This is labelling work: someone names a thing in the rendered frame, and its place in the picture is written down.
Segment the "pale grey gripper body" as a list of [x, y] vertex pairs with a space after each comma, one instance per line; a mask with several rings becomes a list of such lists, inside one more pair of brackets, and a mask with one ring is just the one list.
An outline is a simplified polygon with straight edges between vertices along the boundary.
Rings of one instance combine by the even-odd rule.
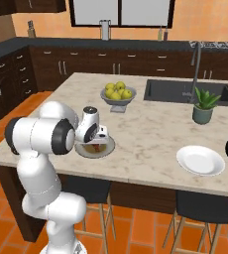
[[107, 144], [109, 142], [109, 136], [107, 134], [97, 134], [91, 141], [91, 144]]

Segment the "grey round plate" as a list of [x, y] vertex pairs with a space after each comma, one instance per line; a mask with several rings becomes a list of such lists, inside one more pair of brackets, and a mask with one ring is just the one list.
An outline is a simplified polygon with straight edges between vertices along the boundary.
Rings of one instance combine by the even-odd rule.
[[78, 155], [89, 158], [89, 159], [99, 159], [108, 156], [115, 149], [115, 141], [112, 137], [109, 138], [107, 144], [101, 145], [101, 152], [95, 152], [92, 144], [76, 144], [75, 151]]

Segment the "black-seat wooden stool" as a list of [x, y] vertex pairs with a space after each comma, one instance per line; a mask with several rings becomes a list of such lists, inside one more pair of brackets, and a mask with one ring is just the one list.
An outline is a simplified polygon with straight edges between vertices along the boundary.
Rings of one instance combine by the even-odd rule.
[[66, 192], [76, 193], [85, 198], [88, 210], [97, 210], [100, 216], [101, 233], [86, 230], [85, 219], [82, 219], [82, 229], [76, 234], [100, 238], [103, 240], [105, 254], [108, 254], [107, 226], [111, 222], [113, 237], [116, 237], [114, 216], [112, 210], [110, 189], [111, 182], [93, 178], [68, 176], [62, 188]]
[[[171, 254], [215, 254], [223, 224], [228, 224], [228, 197], [177, 190], [175, 210], [163, 247], [166, 247], [173, 232]], [[196, 251], [177, 247], [185, 226], [202, 230]]]

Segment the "dark wood base cupboard run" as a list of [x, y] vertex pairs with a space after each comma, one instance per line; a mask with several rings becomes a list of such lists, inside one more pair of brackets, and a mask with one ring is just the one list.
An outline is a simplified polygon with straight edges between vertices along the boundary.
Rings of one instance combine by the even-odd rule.
[[[192, 78], [191, 52], [30, 47], [40, 91], [54, 91], [75, 72]], [[228, 53], [201, 54], [198, 78], [228, 80]]]

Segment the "dark wood island base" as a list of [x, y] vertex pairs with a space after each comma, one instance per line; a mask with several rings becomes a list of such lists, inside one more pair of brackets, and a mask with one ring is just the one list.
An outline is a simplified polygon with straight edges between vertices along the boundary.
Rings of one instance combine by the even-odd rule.
[[[36, 242], [45, 222], [23, 212], [22, 199], [26, 194], [14, 167], [0, 166], [0, 184], [25, 241]], [[111, 201], [114, 205], [149, 211], [173, 213], [174, 190], [128, 183], [111, 184]]]

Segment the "dark grey sink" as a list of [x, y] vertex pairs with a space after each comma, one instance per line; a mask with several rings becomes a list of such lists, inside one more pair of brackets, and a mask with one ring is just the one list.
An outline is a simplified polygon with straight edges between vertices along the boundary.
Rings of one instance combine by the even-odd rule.
[[[144, 99], [149, 101], [186, 103], [188, 97], [184, 92], [191, 92], [191, 81], [148, 79]], [[218, 106], [228, 106], [228, 83], [198, 82], [198, 89], [220, 95]]]

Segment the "white round plate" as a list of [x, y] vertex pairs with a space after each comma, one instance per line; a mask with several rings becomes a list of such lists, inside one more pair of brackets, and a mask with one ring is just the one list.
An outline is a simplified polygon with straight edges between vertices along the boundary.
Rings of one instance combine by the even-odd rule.
[[225, 161], [214, 150], [189, 145], [176, 152], [176, 160], [182, 168], [198, 176], [213, 177], [225, 170]]

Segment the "green plant in grey pot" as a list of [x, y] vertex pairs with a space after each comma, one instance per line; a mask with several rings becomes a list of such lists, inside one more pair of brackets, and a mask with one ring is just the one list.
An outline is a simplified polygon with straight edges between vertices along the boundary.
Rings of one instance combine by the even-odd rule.
[[195, 94], [198, 102], [193, 105], [192, 120], [197, 124], [205, 125], [211, 120], [213, 109], [221, 96], [205, 91], [203, 88], [196, 88]]

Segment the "white paper towel roll holder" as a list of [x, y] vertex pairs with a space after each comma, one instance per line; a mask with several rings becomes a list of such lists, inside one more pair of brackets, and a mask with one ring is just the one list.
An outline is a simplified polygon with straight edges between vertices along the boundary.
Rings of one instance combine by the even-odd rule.
[[102, 41], [109, 41], [111, 39], [111, 21], [110, 20], [100, 20], [100, 34]]

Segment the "dark wood drawer cupboard run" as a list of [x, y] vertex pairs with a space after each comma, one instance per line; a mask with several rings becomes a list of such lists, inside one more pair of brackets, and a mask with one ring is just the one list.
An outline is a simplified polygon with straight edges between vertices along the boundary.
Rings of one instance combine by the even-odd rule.
[[37, 91], [28, 47], [0, 58], [0, 119]]

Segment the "grey tall tap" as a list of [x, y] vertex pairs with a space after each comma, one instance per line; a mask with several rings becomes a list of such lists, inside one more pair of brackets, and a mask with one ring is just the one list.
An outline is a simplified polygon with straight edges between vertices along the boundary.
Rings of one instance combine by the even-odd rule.
[[191, 91], [190, 92], [184, 92], [182, 95], [187, 98], [188, 103], [193, 102], [193, 97], [195, 93], [195, 86], [197, 84], [197, 77], [199, 72], [199, 66], [200, 66], [200, 60], [201, 60], [201, 44], [200, 42], [196, 42], [193, 50], [193, 55], [191, 59], [191, 65], [195, 66], [195, 73], [191, 85]]

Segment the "wooden knife block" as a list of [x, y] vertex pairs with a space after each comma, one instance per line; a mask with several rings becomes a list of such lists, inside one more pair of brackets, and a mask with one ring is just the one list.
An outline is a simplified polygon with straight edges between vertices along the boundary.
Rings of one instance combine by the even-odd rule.
[[28, 36], [29, 36], [29, 38], [36, 37], [36, 31], [35, 31], [34, 23], [32, 20], [28, 21]]

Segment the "black-framed window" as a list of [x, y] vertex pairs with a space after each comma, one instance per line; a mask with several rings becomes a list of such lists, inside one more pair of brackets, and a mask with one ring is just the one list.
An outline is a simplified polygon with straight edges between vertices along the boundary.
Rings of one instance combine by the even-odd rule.
[[68, 0], [72, 26], [171, 28], [175, 0]]

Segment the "grey pedestal fruit bowl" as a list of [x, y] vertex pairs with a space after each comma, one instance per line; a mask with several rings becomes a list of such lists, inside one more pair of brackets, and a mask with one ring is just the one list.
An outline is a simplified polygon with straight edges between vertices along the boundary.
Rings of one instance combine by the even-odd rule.
[[137, 91], [135, 88], [130, 87], [132, 92], [132, 97], [128, 99], [114, 100], [105, 96], [105, 89], [102, 89], [100, 92], [101, 98], [108, 104], [111, 105], [111, 112], [122, 112], [126, 111], [127, 105], [136, 97]]

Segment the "dark wood wall cupboards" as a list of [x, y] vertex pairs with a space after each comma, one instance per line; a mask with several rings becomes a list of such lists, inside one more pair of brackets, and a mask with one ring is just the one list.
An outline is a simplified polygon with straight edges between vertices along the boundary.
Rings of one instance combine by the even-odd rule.
[[59, 13], [65, 0], [0, 0], [0, 16], [15, 13]]

